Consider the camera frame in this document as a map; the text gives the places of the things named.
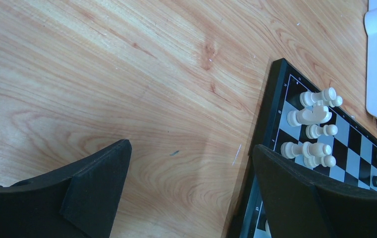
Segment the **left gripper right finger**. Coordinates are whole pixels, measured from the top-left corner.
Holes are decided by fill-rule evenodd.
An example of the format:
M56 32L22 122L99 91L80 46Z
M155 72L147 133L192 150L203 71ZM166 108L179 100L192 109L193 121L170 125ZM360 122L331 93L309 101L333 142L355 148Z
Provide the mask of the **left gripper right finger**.
M377 238L377 192L256 145L253 164L274 238Z

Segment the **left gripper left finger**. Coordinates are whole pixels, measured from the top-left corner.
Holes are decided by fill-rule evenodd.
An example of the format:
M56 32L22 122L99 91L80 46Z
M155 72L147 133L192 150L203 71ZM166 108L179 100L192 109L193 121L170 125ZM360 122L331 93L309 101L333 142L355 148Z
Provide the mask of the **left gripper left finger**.
M108 238L132 145L119 140L51 172L0 186L0 238Z

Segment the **black white chess board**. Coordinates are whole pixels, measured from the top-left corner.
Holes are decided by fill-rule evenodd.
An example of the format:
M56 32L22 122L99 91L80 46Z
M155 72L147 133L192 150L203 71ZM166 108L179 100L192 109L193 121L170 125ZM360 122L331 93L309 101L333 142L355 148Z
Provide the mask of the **black white chess board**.
M306 91L317 93L321 90L286 59L272 62L249 157L252 159L253 148L258 144L280 153L280 147L285 142L299 145L304 142L324 143L332 148L336 165L332 168L318 166L311 170L377 192L377 187L372 183L372 177L377 176L377 139L341 107L329 107L332 117L320 125L337 126L339 131L336 135L310 139L306 135L306 125L291 127L288 124L290 111L305 108L299 97ZM265 230L266 212L252 162L245 179L240 208L232 218L226 237L269 238Z

